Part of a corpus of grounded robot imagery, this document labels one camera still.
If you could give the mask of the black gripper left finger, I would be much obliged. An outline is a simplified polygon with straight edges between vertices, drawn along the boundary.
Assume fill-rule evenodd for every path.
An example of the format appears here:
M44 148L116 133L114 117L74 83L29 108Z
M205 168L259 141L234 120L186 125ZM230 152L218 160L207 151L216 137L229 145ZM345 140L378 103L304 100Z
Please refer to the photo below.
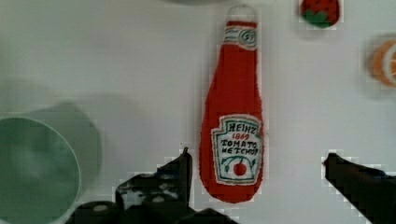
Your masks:
M206 208L189 206L192 157L184 148L153 174L139 174L120 184L116 200L80 205L65 224L238 224Z

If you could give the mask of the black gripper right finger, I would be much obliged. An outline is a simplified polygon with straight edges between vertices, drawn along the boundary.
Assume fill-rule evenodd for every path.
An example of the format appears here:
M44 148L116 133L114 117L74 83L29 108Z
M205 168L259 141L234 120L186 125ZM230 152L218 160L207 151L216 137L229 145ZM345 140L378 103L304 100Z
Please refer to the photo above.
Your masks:
M329 153L325 178L372 224L395 224L396 178Z

